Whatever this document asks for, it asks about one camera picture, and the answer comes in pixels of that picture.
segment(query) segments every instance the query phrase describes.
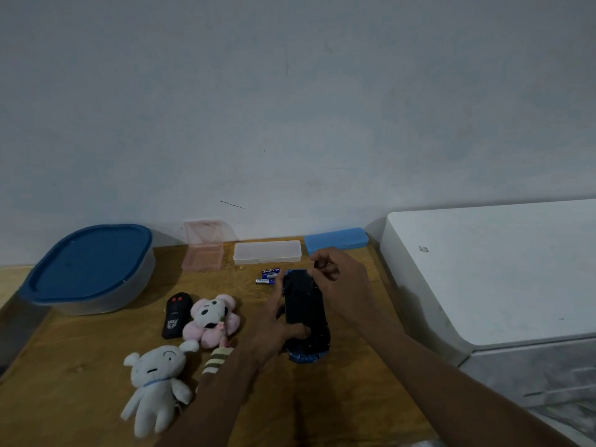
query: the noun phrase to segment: white plush toy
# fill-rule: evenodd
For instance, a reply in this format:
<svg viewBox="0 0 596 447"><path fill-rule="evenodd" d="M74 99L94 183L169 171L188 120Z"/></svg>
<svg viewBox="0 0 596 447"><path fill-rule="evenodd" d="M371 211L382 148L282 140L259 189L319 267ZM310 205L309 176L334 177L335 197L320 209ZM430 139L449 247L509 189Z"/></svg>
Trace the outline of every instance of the white plush toy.
<svg viewBox="0 0 596 447"><path fill-rule="evenodd" d="M130 353L124 365L132 367L130 381L137 388L120 414L127 420L137 412L135 436L145 437L152 428L161 433L174 419L176 400L189 404L192 391L176 379L186 364L185 352L197 352L198 342L188 340L179 347L164 345L139 356Z"/></svg>

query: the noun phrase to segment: pink plush toy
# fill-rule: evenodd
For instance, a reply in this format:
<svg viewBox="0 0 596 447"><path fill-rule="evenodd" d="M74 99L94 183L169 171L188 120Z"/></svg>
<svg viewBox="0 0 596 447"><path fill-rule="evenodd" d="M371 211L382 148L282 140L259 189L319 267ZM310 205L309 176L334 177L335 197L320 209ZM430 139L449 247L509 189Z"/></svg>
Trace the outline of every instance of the pink plush toy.
<svg viewBox="0 0 596 447"><path fill-rule="evenodd" d="M235 307L234 298L225 294L214 300L198 300L190 309L193 320L184 326L184 340L197 340L203 348L218 346L240 326L240 317L232 313Z"/></svg>

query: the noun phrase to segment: remote control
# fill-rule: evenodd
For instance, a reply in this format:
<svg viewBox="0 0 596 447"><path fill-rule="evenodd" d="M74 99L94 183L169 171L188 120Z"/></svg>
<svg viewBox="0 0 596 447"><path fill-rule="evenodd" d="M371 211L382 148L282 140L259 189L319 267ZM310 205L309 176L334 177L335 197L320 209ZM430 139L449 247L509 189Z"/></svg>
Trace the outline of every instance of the remote control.
<svg viewBox="0 0 596 447"><path fill-rule="evenodd" d="M176 293L168 298L166 304L166 320L163 323L161 336L163 338L178 338L183 336L183 328L190 318L192 298L188 293Z"/></svg>
<svg viewBox="0 0 596 447"><path fill-rule="evenodd" d="M325 317L323 294L306 270L289 270L284 277L284 309L287 323L304 323L310 336L289 339L284 349L290 360L311 363L329 353L331 334Z"/></svg>

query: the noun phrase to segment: battery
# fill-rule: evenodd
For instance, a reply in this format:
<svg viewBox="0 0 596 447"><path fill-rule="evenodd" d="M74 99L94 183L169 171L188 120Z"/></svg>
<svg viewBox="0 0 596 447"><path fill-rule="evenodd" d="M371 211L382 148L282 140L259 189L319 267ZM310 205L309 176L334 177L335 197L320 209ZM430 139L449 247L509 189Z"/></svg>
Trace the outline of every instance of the battery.
<svg viewBox="0 0 596 447"><path fill-rule="evenodd" d="M278 274L279 268L271 268L269 270L261 271L261 277L263 277L263 279L273 279L277 277Z"/></svg>
<svg viewBox="0 0 596 447"><path fill-rule="evenodd" d="M275 279L255 279L257 284L274 285Z"/></svg>

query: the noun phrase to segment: clear plastic box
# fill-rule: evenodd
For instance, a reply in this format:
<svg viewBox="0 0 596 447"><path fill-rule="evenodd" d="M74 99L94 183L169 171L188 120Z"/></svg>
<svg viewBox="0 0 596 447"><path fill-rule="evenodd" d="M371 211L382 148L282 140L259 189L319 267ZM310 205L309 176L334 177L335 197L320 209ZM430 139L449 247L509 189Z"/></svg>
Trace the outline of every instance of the clear plastic box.
<svg viewBox="0 0 596 447"><path fill-rule="evenodd" d="M220 220L188 221L184 223L188 251L184 271L214 271L222 266L224 236Z"/></svg>
<svg viewBox="0 0 596 447"><path fill-rule="evenodd" d="M299 240L236 243L234 263L298 262L302 257Z"/></svg>

